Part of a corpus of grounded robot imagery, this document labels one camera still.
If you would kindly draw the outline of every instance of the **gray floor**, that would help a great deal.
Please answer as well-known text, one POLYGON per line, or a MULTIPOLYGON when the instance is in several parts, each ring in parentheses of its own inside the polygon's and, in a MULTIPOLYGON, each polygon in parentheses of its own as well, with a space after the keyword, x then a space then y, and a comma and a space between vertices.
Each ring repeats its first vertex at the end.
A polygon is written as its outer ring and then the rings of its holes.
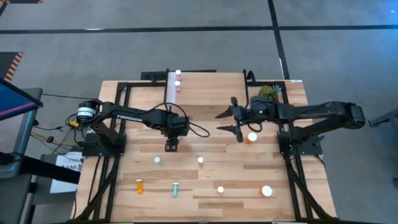
MULTIPOLYGON (((398 23, 398 1, 274 0, 280 26, 398 23)), ((46 0, 8 5, 0 29, 177 26, 269 26, 267 1, 46 0)), ((282 31, 291 79, 304 81, 310 103, 352 101, 368 119, 398 107, 398 30, 282 31)), ((95 97, 103 80, 136 80, 171 69, 253 70, 281 79, 273 31, 141 34, 0 35, 0 51, 23 51, 13 84, 46 93, 95 97)), ((79 100, 43 97, 37 119, 58 126, 79 100)), ((63 133, 51 133, 56 138, 63 133)), ((396 223, 398 137, 391 127, 337 130, 323 141, 337 214, 345 220, 396 223)), ((49 149, 31 141, 28 155, 49 149)), ((71 204, 42 206, 34 223, 65 221, 71 204)))

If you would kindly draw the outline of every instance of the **wooden table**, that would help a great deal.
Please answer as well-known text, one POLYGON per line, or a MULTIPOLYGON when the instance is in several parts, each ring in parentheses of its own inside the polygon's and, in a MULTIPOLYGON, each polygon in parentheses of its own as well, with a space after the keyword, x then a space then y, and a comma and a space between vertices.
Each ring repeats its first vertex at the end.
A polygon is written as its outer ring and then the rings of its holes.
MULTIPOLYGON (((118 82, 121 81, 103 82, 100 100, 113 101, 118 82)), ((285 85, 290 104, 307 104, 302 82, 285 81, 285 85)), ((180 138, 178 152, 164 152, 166 139, 159 131, 127 122, 128 141, 119 166, 111 221, 295 220, 285 162, 276 138, 278 126, 264 123, 254 144, 238 144, 233 134, 216 129, 234 124, 232 118, 214 119, 230 104, 231 96, 236 96, 240 105, 246 104, 243 74, 182 73, 181 88, 175 95, 176 104, 186 110, 191 121, 209 130, 211 136, 200 138, 189 132, 187 137, 180 138), (162 158, 161 166, 154 162, 156 156, 162 158), (205 160, 202 166, 197 162, 200 156, 205 160), (144 180, 143 194, 136 193, 136 179, 144 180), (173 182, 179 183, 178 198, 172 198, 173 182), (263 185, 272 187, 271 197, 259 195, 263 185), (224 187, 224 193, 217 192, 219 186, 224 187)), ((259 88, 249 87, 249 97, 257 95, 259 88)), ((149 109, 163 99, 164 87, 134 87, 129 106, 149 109)), ((295 125, 311 123, 312 120, 305 120, 295 125)), ((249 129, 243 127, 242 132, 247 136, 249 129)), ((89 157, 84 162, 77 192, 77 214, 87 205, 96 160, 89 157)), ((315 156, 302 156, 302 161, 309 191, 326 212, 335 215, 322 163, 315 156)), ((93 192, 98 186, 101 163, 93 192)), ((304 217, 302 194, 299 189, 297 192, 304 217)), ((104 216, 104 201, 100 217, 104 216)))

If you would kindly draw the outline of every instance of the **white paper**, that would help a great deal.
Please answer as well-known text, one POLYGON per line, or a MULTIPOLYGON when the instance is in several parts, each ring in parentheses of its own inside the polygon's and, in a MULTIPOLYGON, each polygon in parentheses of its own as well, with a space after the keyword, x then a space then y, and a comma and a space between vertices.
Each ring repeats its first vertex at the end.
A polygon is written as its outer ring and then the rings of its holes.
MULTIPOLYGON (((83 163, 80 162, 81 152, 68 152, 65 156, 58 155, 55 165, 60 167, 65 167, 71 170, 81 172, 81 167, 83 163)), ((62 182, 59 180, 52 180, 50 193, 64 193, 64 192, 74 192, 77 189, 77 184, 71 184, 62 182)))

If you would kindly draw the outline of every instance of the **white bottle cap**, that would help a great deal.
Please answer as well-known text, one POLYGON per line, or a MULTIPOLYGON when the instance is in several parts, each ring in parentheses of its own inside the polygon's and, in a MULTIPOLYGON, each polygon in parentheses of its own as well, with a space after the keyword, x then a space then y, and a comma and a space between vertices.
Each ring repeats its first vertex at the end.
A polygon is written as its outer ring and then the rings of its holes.
POLYGON ((156 163, 160 163, 160 161, 161 161, 160 157, 155 157, 154 160, 155 160, 156 163))
POLYGON ((217 191, 218 191, 218 193, 223 193, 223 192, 224 192, 224 187, 219 186, 219 187, 217 188, 217 191))
POLYGON ((257 140, 257 134, 256 133, 249 133, 248 134, 248 139, 249 139, 249 141, 257 140))
POLYGON ((272 188, 270 186, 263 186, 261 189, 261 193, 264 196, 269 197, 272 195, 272 188))

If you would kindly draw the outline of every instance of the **teal object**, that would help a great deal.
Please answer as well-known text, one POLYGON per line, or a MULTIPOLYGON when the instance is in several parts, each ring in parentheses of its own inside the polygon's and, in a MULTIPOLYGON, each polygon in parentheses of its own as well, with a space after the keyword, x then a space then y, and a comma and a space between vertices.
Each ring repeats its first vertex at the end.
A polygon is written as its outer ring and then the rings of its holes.
POLYGON ((179 183, 174 182, 173 185, 174 185, 174 188, 173 188, 173 198, 176 198, 176 197, 178 196, 178 185, 179 185, 179 183))

